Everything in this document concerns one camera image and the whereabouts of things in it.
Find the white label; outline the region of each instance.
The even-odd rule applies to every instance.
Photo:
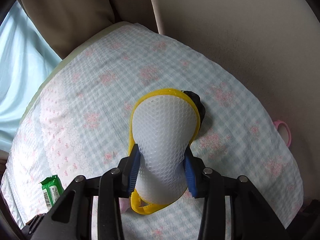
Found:
[[[44,195],[45,204],[47,205],[47,209],[49,211],[50,208],[52,208],[52,205],[50,203],[50,199],[49,199],[49,196],[48,196],[47,189],[46,188],[43,189],[42,192],[43,192],[43,195]]]
[[[59,194],[57,186],[51,186],[51,187],[49,187],[49,189],[50,189],[50,193],[51,193],[52,202],[54,204],[54,203],[56,203],[56,201],[60,197],[60,194]]]

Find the wet wipes package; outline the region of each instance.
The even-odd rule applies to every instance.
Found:
[[[64,189],[58,175],[53,175],[40,182],[48,211],[56,203]]]

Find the metal screw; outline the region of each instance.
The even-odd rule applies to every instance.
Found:
[[[203,172],[204,172],[204,174],[211,174],[212,173],[212,169],[211,168],[204,168]]]
[[[240,177],[239,177],[239,180],[240,180],[241,182],[248,182],[248,178],[247,178],[246,176],[240,176]]]
[[[111,170],[111,174],[118,174],[120,172],[120,169],[119,168],[113,168]]]
[[[82,175],[76,176],[76,178],[75,178],[76,182],[81,182],[83,180],[84,180],[84,176],[82,176]]]

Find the yellow strap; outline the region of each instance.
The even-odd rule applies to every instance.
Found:
[[[185,93],[183,93],[182,91],[176,90],[174,88],[164,88],[164,89],[156,90],[156,91],[150,92],[150,93],[144,95],[142,98],[140,98],[132,110],[131,117],[130,117],[130,128],[129,128],[129,149],[128,149],[129,155],[130,155],[132,148],[135,144],[135,141],[133,139],[133,134],[132,134],[133,113],[136,110],[136,108],[138,107],[138,105],[140,105],[144,100],[146,100],[147,98],[150,98],[150,97],[158,96],[158,95],[176,96],[178,98],[181,98],[181,99],[187,101],[192,106],[193,110],[196,112],[196,115],[197,115],[196,129],[195,129],[195,132],[193,133],[191,140],[189,141],[189,145],[191,145],[191,143],[193,142],[193,140],[195,139],[195,137],[198,134],[198,131],[200,128],[200,115],[199,115],[198,108],[196,107],[196,105],[192,101],[192,99],[189,96],[187,96]],[[131,194],[131,207],[135,212],[137,212],[138,214],[141,214],[141,215],[152,214],[160,209],[163,209],[163,208],[169,206],[170,204],[159,205],[159,204],[148,203],[148,205],[141,207],[140,206],[141,205],[141,198],[140,198],[137,190],[134,189],[134,192],[132,192],[132,194]]]

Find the barcode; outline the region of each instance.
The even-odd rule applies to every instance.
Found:
[[[52,205],[50,203],[47,190],[43,190],[43,195],[44,195],[45,204],[47,205],[48,210],[50,210],[50,208],[52,208]]]

